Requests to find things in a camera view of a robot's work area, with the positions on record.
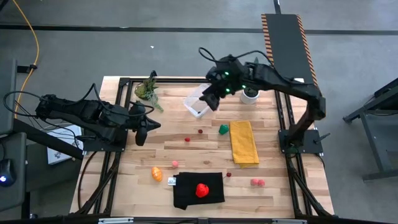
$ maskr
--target small red ball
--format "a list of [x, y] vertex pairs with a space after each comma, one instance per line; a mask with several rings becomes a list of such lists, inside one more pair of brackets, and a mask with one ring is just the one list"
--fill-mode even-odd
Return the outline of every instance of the small red ball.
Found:
[[258, 185], [259, 187], [265, 186], [266, 182], [264, 180], [259, 180]]

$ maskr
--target wooden table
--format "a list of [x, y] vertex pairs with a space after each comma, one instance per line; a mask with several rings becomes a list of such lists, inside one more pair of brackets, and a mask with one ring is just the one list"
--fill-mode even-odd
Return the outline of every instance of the wooden table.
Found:
[[[101, 99], [114, 103], [120, 77], [104, 77]], [[129, 217], [213, 217], [213, 218], [293, 218], [292, 199], [284, 156], [279, 151], [277, 131], [279, 120], [274, 91], [261, 91], [255, 105], [240, 102], [241, 93], [220, 101], [218, 111], [207, 112], [196, 119], [184, 107], [183, 100], [199, 84], [158, 83], [156, 93], [161, 113], [155, 110], [149, 117], [162, 127], [148, 133], [144, 146], [135, 145], [135, 133], [129, 132], [126, 151], [122, 154], [116, 183], [112, 216]], [[292, 97], [296, 119], [305, 111], [306, 102]], [[232, 120], [249, 120], [252, 125], [258, 167], [240, 169], [234, 164], [229, 134], [220, 135], [221, 124]], [[324, 208], [333, 213], [325, 171], [319, 158], [303, 154], [308, 188]], [[83, 178], [81, 199], [84, 203], [98, 185], [104, 153], [99, 152], [88, 165]], [[173, 160], [178, 169], [171, 168]], [[151, 168], [159, 167], [163, 181], [152, 179]], [[227, 172], [224, 178], [224, 203], [190, 205], [187, 210], [174, 208], [173, 188], [167, 178], [179, 172]], [[265, 187], [252, 187], [252, 178], [264, 179]], [[104, 207], [107, 191], [103, 197]], [[302, 193], [298, 190], [300, 208], [304, 211]], [[71, 212], [77, 210], [77, 191]]]

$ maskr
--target green plant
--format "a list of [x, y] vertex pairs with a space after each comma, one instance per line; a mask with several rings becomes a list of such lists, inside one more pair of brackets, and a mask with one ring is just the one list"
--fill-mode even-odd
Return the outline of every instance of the green plant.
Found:
[[138, 96], [138, 98], [150, 101], [150, 103], [155, 108], [163, 112], [163, 108], [158, 104], [159, 98], [154, 91], [156, 88], [158, 88], [157, 86], [155, 86], [155, 76], [156, 72], [152, 71], [148, 79], [144, 80], [141, 84], [138, 84], [138, 86], [134, 90], [134, 93], [136, 94], [136, 96]]
[[244, 90], [244, 94], [246, 94], [246, 96], [248, 97], [256, 97], [257, 94], [259, 94], [258, 90], [253, 90], [252, 88], [246, 87]]

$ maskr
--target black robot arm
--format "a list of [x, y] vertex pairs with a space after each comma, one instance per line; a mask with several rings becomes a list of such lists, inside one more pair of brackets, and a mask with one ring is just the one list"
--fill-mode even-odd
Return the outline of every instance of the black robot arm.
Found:
[[200, 99], [207, 102], [213, 111], [217, 109], [220, 98], [228, 94], [234, 95], [245, 88], [277, 90], [306, 100], [306, 111], [297, 124], [290, 126], [289, 134], [286, 136], [287, 144], [302, 146], [304, 132], [315, 120], [326, 116], [325, 99], [318, 87], [312, 83], [302, 83], [299, 80], [283, 77], [269, 65], [250, 62], [242, 65], [238, 57], [229, 55], [220, 60], [212, 60], [216, 66], [206, 75], [211, 86], [203, 92]]
[[145, 105], [133, 103], [130, 110], [100, 100], [70, 101], [45, 95], [40, 99], [36, 115], [40, 119], [63, 119], [90, 130], [94, 137], [79, 137], [82, 141], [101, 141], [104, 145], [118, 145], [127, 129], [136, 133], [136, 144], [145, 143], [147, 132], [160, 127], [160, 123], [146, 116]]

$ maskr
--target black cable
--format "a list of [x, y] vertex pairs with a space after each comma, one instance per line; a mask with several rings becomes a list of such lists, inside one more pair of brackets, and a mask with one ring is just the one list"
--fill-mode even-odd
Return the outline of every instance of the black cable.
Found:
[[91, 159], [94, 157], [94, 155], [95, 155], [96, 153], [97, 153], [97, 152], [93, 152], [93, 153], [92, 153], [92, 155], [87, 159], [87, 162], [86, 162], [85, 166], [83, 167], [83, 170], [81, 171], [81, 175], [80, 175], [80, 179], [79, 179], [79, 184], [78, 184], [78, 187], [77, 187], [77, 205], [78, 205], [78, 208], [79, 208], [79, 209], [81, 209], [81, 202], [80, 202], [81, 180], [83, 179], [83, 175], [84, 175], [85, 172], [86, 172], [87, 165], [90, 163]]
[[36, 115], [26, 115], [26, 114], [18, 113], [18, 112], [16, 112], [16, 111], [14, 111], [13, 109], [11, 109], [11, 108], [7, 105], [7, 98], [8, 98], [8, 96], [11, 95], [11, 94], [15, 94], [15, 93], [25, 93], [25, 94], [34, 96], [34, 97], [36, 97], [36, 98], [39, 98], [39, 99], [41, 99], [41, 100], [46, 100], [46, 99], [42, 98], [41, 96], [38, 96], [38, 95], [33, 94], [33, 93], [26, 92], [26, 91], [11, 91], [11, 92], [9, 92], [9, 93], [6, 93], [6, 94], [4, 95], [4, 97], [2, 98], [2, 103], [3, 103], [4, 107], [5, 107], [7, 110], [9, 110], [11, 113], [16, 114], [16, 115], [19, 115], [19, 116], [26, 116], [26, 117], [36, 118], [36, 117], [37, 117]]
[[100, 98], [100, 94], [98, 93], [97, 86], [95, 85], [95, 83], [93, 83], [92, 86], [90, 87], [90, 91], [91, 91], [92, 89], [94, 89], [95, 95], [96, 95], [96, 97], [97, 97], [97, 99], [98, 99], [100, 105], [101, 105], [105, 110], [111, 112], [112, 114], [118, 114], [118, 115], [122, 115], [122, 116], [127, 116], [127, 117], [129, 117], [129, 118], [133, 118], [133, 117], [137, 117], [137, 116], [147, 115], [147, 114], [149, 114], [149, 113], [151, 113], [151, 112], [153, 112], [153, 111], [155, 110], [155, 108], [154, 108], [153, 106], [139, 105], [139, 106], [144, 106], [144, 107], [151, 108], [151, 110], [148, 111], [148, 112], [145, 112], [145, 113], [141, 113], [141, 114], [132, 114], [132, 115], [126, 115], [126, 114], [122, 114], [122, 113], [117, 113], [117, 112], [111, 111], [110, 109], [108, 109], [108, 107], [105, 106], [104, 102], [103, 102], [103, 101], [101, 100], [101, 98]]
[[76, 102], [73, 102], [73, 103], [70, 103], [70, 104], [67, 104], [67, 105], [65, 105], [65, 106], [75, 105], [75, 104], [80, 103], [80, 102], [82, 102], [83, 100], [85, 100], [85, 99], [87, 98], [87, 96], [91, 93], [91, 91], [93, 90], [94, 86], [95, 86], [95, 83], [93, 83], [93, 84], [91, 85], [90, 89], [88, 89], [87, 93], [86, 93], [80, 100], [78, 100], [78, 101], [76, 101]]
[[[202, 54], [202, 52], [201, 52], [201, 50], [204, 50], [208, 55], [210, 55], [210, 57], [211, 58], [208, 58], [208, 57], [206, 57], [205, 55], [203, 55]], [[199, 47], [199, 54], [202, 56], [202, 57], [204, 57], [205, 59], [207, 59], [207, 60], [209, 60], [209, 61], [211, 61], [211, 62], [219, 62], [219, 63], [228, 63], [228, 61], [219, 61], [219, 60], [216, 60], [215, 58], [214, 58], [214, 56], [210, 53], [210, 51], [208, 51], [206, 48], [204, 48], [204, 47]]]
[[365, 106], [367, 103], [369, 103], [371, 100], [373, 100], [373, 98], [374, 98], [374, 95], [373, 95], [370, 99], [368, 99], [367, 102], [365, 102], [365, 103], [363, 104], [363, 106]]
[[317, 157], [319, 157], [319, 159], [320, 159], [321, 162], [322, 162], [323, 169], [325, 169], [325, 161], [323, 161], [322, 156], [320, 156], [318, 153], [315, 153], [315, 155], [316, 155]]
[[45, 123], [47, 123], [47, 124], [49, 124], [49, 125], [52, 125], [52, 126], [55, 126], [55, 127], [62, 128], [62, 129], [65, 129], [65, 130], [70, 131], [70, 132], [73, 134], [73, 138], [74, 138], [74, 140], [75, 140], [76, 147], [77, 147], [78, 149], [80, 149], [79, 144], [77, 143], [77, 140], [76, 140], [76, 134], [75, 134], [71, 129], [69, 129], [69, 128], [64, 128], [64, 127], [61, 127], [61, 126], [59, 126], [59, 125], [49, 123], [48, 121], [45, 121], [45, 120], [42, 120], [42, 121], [45, 122]]
[[[21, 110], [22, 110], [23, 112], [25, 112], [26, 114], [31, 115], [21, 104], [19, 104], [17, 101], [15, 101], [15, 102], [18, 104], [18, 106], [21, 108]], [[30, 123], [32, 123], [32, 126], [35, 127], [34, 124], [33, 124], [33, 122], [32, 122], [32, 120], [30, 120], [30, 117], [28, 117], [28, 118], [29, 118]], [[55, 133], [55, 134], [66, 135], [66, 136], [71, 136], [71, 137], [76, 138], [76, 136], [71, 135], [71, 134], [56, 133], [56, 132], [52, 131], [53, 129], [51, 129], [51, 130], [45, 129], [45, 128], [43, 128], [43, 126], [42, 126], [35, 118], [34, 118], [33, 120], [37, 123], [37, 125], [39, 125], [39, 127], [41, 127], [43, 130], [46, 130], [47, 133]]]
[[0, 140], [0, 143], [1, 143], [1, 147], [2, 147], [2, 159], [1, 160], [3, 160], [6, 158], [6, 147], [4, 146], [4, 143], [2, 140]]
[[370, 112], [368, 112], [368, 113], [371, 115], [374, 115], [374, 116], [392, 116], [392, 115], [398, 114], [398, 112], [389, 113], [389, 114], [376, 114], [376, 113], [370, 113]]
[[[142, 106], [142, 105], [140, 105], [140, 104], [138, 104], [138, 103], [135, 103], [135, 102], [133, 102], [133, 101], [130, 101], [130, 103], [131, 103], [132, 105]], [[145, 106], [145, 107], [148, 107], [148, 108], [150, 108], [150, 109], [152, 109], [152, 110], [155, 109], [153, 106], [149, 106], [149, 105], [144, 105], [144, 106]]]
[[[205, 55], [203, 55], [202, 52], [201, 52], [202, 50], [204, 50], [208, 55], [210, 55], [211, 58], [208, 58], [208, 57], [206, 57]], [[285, 81], [285, 82], [287, 82], [287, 83], [289, 83], [289, 84], [291, 84], [291, 85], [312, 85], [312, 83], [302, 83], [302, 82], [295, 81], [294, 79], [289, 79], [289, 78], [287, 78], [287, 77], [282, 76], [282, 75], [278, 72], [278, 70], [275, 68], [275, 65], [271, 62], [271, 60], [269, 59], [269, 57], [268, 57], [264, 52], [261, 52], [260, 50], [252, 50], [252, 51], [250, 51], [250, 52], [243, 53], [243, 54], [238, 55], [238, 56], [236, 56], [236, 57], [232, 56], [232, 57], [231, 57], [231, 60], [234, 60], [234, 59], [237, 59], [237, 58], [241, 58], [241, 57], [247, 56], [247, 55], [249, 55], [249, 54], [253, 54], [253, 53], [259, 53], [259, 54], [261, 54], [262, 56], [264, 56], [264, 57], [267, 59], [267, 61], [270, 63], [271, 67], [275, 70], [275, 73], [276, 73], [281, 79], [283, 79], [283, 81]], [[220, 61], [220, 60], [216, 60], [216, 59], [214, 58], [214, 56], [210, 53], [210, 51], [207, 50], [207, 49], [205, 49], [205, 48], [203, 48], [203, 47], [199, 47], [199, 54], [200, 54], [202, 57], [204, 57], [205, 59], [207, 59], [207, 60], [209, 60], [209, 61], [211, 61], [211, 62], [229, 63], [229, 61]]]
[[[15, 101], [15, 103], [25, 112], [25, 114], [31, 115], [27, 110], [25, 110], [25, 108], [23, 108], [23, 107], [18, 103], [18, 101], [16, 101], [16, 100], [14, 100], [14, 101]], [[30, 119], [30, 117], [27, 117], [27, 118], [29, 119], [30, 123], [32, 124], [32, 127], [35, 128], [35, 125], [33, 124], [33, 122], [32, 122], [32, 120]]]
[[290, 156], [289, 159], [293, 159], [293, 158], [295, 158], [296, 156], [297, 156], [297, 153], [294, 154], [294, 156]]

